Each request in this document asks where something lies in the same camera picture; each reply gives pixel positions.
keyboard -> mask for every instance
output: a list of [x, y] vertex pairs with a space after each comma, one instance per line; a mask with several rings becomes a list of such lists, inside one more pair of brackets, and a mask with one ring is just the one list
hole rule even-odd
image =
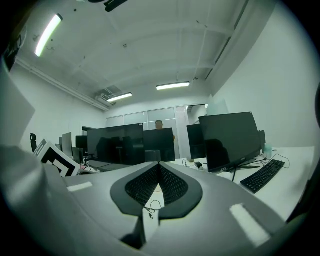
[[241, 180], [240, 183], [255, 194], [271, 181], [284, 165], [283, 161], [271, 160], [255, 174]]

man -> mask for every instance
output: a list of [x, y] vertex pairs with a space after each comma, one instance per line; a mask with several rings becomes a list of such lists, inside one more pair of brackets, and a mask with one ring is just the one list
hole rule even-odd
[[164, 128], [164, 123], [161, 120], [155, 121], [155, 128], [157, 130], [162, 130]]

air conditioning unit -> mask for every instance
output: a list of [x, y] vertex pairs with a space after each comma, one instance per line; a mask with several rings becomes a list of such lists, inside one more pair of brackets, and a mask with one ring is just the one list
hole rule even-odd
[[114, 106], [116, 102], [108, 102], [108, 100], [121, 94], [123, 92], [115, 85], [112, 85], [100, 91], [94, 99], [106, 106]]

fluorescent light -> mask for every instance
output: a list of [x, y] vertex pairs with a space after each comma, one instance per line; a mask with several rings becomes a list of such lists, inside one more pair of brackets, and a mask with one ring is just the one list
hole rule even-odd
[[178, 88], [178, 87], [187, 87], [189, 85], [190, 85], [190, 82], [172, 83], [172, 84], [166, 84], [166, 85], [158, 85], [156, 89], [164, 90], [164, 89], [171, 89], [171, 88]]
[[42, 51], [44, 50], [47, 41], [51, 37], [52, 33], [55, 31], [56, 27], [59, 25], [59, 23], [62, 21], [62, 17], [59, 14], [56, 14], [52, 20], [50, 21], [49, 25], [46, 27], [45, 31], [43, 32], [38, 45], [35, 49], [35, 55], [40, 57]]
[[114, 97], [114, 98], [108, 99], [107, 102], [115, 102], [117, 100], [121, 100], [121, 99], [128, 98], [128, 97], [131, 97], [131, 96], [132, 96], [132, 93], [130, 92], [130, 93], [118, 96], [118, 97]]

monitor screen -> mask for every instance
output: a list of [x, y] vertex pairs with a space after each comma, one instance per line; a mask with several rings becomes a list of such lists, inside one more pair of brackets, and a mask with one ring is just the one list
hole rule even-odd
[[145, 130], [143, 132], [143, 137], [145, 150], [159, 150], [161, 153], [161, 161], [164, 162], [176, 160], [174, 133], [172, 128]]
[[61, 150], [61, 145], [60, 145], [60, 144], [55, 144], [55, 146], [56, 146], [59, 150]]
[[143, 123], [88, 130], [87, 145], [89, 159], [110, 164], [110, 170], [145, 162]]
[[261, 145], [261, 149], [262, 152], [265, 152], [265, 144], [266, 144], [266, 134], [265, 134], [265, 130], [260, 130], [259, 131], [259, 137], [260, 137], [260, 145]]
[[73, 147], [72, 148], [72, 153], [73, 153], [73, 160], [77, 164], [82, 164], [84, 160], [84, 151], [83, 148], [78, 148], [78, 147]]
[[68, 157], [72, 157], [71, 132], [62, 135], [62, 152]]
[[251, 112], [199, 117], [208, 169], [234, 167], [260, 150], [260, 138]]
[[59, 137], [60, 150], [62, 151], [62, 137]]
[[206, 149], [204, 136], [200, 124], [193, 124], [186, 126], [189, 136], [190, 153], [192, 159], [199, 159], [206, 157]]
[[75, 146], [78, 149], [88, 150], [88, 136], [75, 136]]

